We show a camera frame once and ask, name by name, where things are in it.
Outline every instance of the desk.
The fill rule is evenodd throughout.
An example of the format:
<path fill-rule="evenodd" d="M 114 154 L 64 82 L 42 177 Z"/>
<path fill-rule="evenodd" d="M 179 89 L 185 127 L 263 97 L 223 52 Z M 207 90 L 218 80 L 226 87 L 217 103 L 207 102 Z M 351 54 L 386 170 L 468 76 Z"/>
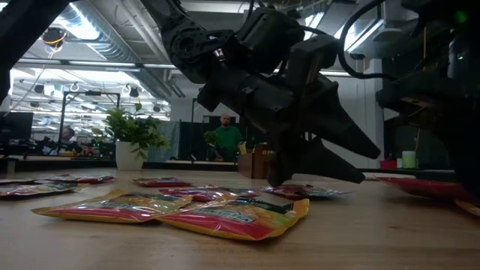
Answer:
<path fill-rule="evenodd" d="M 478 269 L 480 221 L 449 203 L 408 196 L 378 181 L 351 184 L 296 175 L 298 184 L 354 193 L 310 204 L 309 215 L 279 238 L 230 241 L 167 225 L 124 225 L 60 220 L 32 214 L 100 196 L 114 188 L 137 187 L 131 176 L 177 176 L 198 185 L 265 185 L 236 172 L 114 169 L 23 173 L 114 173 L 110 184 L 72 194 L 25 201 L 0 201 L 0 263 L 11 269 Z M 264 200 L 285 203 L 266 194 Z"/>

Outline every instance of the green shirt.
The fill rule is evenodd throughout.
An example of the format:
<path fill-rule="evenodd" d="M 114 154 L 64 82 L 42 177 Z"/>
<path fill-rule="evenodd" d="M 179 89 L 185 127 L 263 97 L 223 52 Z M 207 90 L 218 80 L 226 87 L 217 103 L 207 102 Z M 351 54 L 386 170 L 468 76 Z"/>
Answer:
<path fill-rule="evenodd" d="M 219 127 L 215 132 L 220 136 L 219 146 L 226 151 L 226 159 L 233 161 L 237 154 L 238 145 L 242 141 L 242 135 L 236 127 Z"/>

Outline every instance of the yellow object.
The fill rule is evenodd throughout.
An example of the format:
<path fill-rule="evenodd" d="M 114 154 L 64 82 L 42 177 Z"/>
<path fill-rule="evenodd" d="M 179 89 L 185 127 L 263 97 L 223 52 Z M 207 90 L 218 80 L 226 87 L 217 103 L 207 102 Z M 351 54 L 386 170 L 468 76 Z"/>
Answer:
<path fill-rule="evenodd" d="M 472 204 L 470 202 L 455 201 L 457 206 L 460 206 L 463 210 L 480 217 L 480 204 Z"/>
<path fill-rule="evenodd" d="M 182 229 L 226 239 L 258 241 L 280 236 L 308 213 L 309 200 L 273 205 L 257 199 L 238 198 L 217 204 L 157 217 Z"/>
<path fill-rule="evenodd" d="M 105 196 L 56 207 L 37 208 L 38 215 L 78 221 L 140 223 L 170 214 L 192 200 L 192 196 L 167 196 L 114 190 Z"/>

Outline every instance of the colorful packaging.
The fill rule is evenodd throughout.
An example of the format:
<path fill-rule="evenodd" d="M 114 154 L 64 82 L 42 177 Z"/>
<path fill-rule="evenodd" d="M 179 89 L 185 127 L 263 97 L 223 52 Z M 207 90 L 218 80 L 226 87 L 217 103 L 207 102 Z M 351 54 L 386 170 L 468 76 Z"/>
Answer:
<path fill-rule="evenodd" d="M 348 194 L 348 191 L 329 190 L 320 187 L 314 187 L 313 185 L 306 184 L 283 184 L 278 187 L 264 187 L 264 192 L 280 195 L 291 200 L 299 200 L 304 198 L 319 199 L 328 198 L 332 196 Z"/>
<path fill-rule="evenodd" d="M 226 205 L 167 214 L 157 219 L 210 236 L 258 241 L 285 233 L 308 213 L 308 204 L 308 199 L 280 206 L 257 199 L 238 198 Z"/>
<path fill-rule="evenodd" d="M 192 185 L 190 182 L 181 181 L 176 177 L 134 178 L 133 182 L 148 188 L 187 187 Z"/>
<path fill-rule="evenodd" d="M 58 175 L 47 178 L 42 178 L 42 180 L 52 181 L 52 182 L 67 182 L 67 183 L 81 183 L 81 184 L 102 184 L 115 180 L 115 177 L 111 175 L 98 176 L 98 175 Z"/>
<path fill-rule="evenodd" d="M 468 193 L 460 184 L 452 182 L 430 181 L 415 178 L 379 178 L 388 185 L 415 196 L 441 200 L 460 200 L 480 203 L 480 199 Z"/>
<path fill-rule="evenodd" d="M 105 196 L 56 207 L 37 208 L 35 214 L 78 221 L 140 223 L 173 213 L 191 202 L 191 196 L 166 196 L 114 190 Z"/>
<path fill-rule="evenodd" d="M 0 186 L 0 198 L 40 196 L 79 191 L 88 184 L 52 183 L 52 184 L 12 184 Z"/>
<path fill-rule="evenodd" d="M 0 185 L 12 185 L 12 184 L 33 184 L 35 179 L 2 179 Z"/>
<path fill-rule="evenodd" d="M 162 194 L 169 195 L 193 195 L 193 201 L 206 203 L 221 197 L 255 197 L 259 194 L 251 187 L 217 187 L 209 184 L 204 187 L 187 188 L 163 188 L 159 190 Z"/>
<path fill-rule="evenodd" d="M 455 203 L 457 206 L 460 206 L 463 210 L 469 212 L 470 214 L 480 217 L 480 204 L 472 204 L 470 202 L 461 201 L 455 201 Z"/>

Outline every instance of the ceiling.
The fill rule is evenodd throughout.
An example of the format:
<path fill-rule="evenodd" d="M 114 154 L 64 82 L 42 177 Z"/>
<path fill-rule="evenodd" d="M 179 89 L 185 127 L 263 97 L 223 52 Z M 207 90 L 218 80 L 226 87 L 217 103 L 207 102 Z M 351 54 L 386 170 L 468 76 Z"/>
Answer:
<path fill-rule="evenodd" d="M 304 0 L 304 1 L 273 1 L 283 10 L 297 8 L 301 11 L 300 23 L 310 22 L 310 26 L 335 35 L 347 18 L 362 6 L 367 0 Z M 247 1 L 216 1 L 216 0 L 183 0 L 182 6 L 193 20 L 206 29 L 233 29 L 238 30 L 246 17 Z M 74 28 L 71 16 L 76 16 L 75 22 L 94 28 L 98 37 L 95 42 L 82 40 L 87 30 L 85 27 Z M 322 13 L 318 25 L 311 25 L 313 18 Z M 372 10 L 365 14 L 349 33 L 352 43 L 359 39 L 359 35 L 367 27 L 378 20 L 378 13 Z M 24 58 L 33 59 L 69 59 L 90 60 L 97 62 L 142 62 L 142 63 L 169 63 L 165 49 L 158 34 L 158 26 L 151 18 L 139 0 L 83 0 L 70 4 L 59 18 L 51 25 L 66 30 L 66 38 L 61 49 L 52 54 L 54 48 L 47 46 L 39 39 L 24 55 Z M 77 89 L 78 92 L 94 90 L 97 92 L 116 93 L 121 95 L 121 105 L 133 108 L 134 102 L 140 101 L 142 112 L 159 119 L 168 119 L 170 101 L 175 98 L 193 98 L 197 96 L 201 85 L 194 85 L 185 79 L 177 70 L 171 69 L 141 69 L 111 68 L 111 67 L 50 67 L 38 64 L 18 64 L 13 69 L 13 105 L 15 110 L 34 110 L 39 129 L 44 126 L 52 127 L 52 123 L 59 122 L 58 112 L 62 108 L 64 91 Z M 337 63 L 333 71 L 342 71 Z M 55 91 L 36 94 L 37 84 L 47 86 L 46 89 Z M 130 97 L 131 88 L 138 88 L 139 97 Z M 67 121 L 78 122 L 78 116 L 89 113 L 95 122 L 100 123 L 104 118 L 105 109 L 113 108 L 113 102 L 106 96 L 78 95 L 66 107 L 70 113 Z M 39 107 L 32 107 L 32 102 Z M 161 107 L 160 112 L 154 112 L 153 106 Z"/>

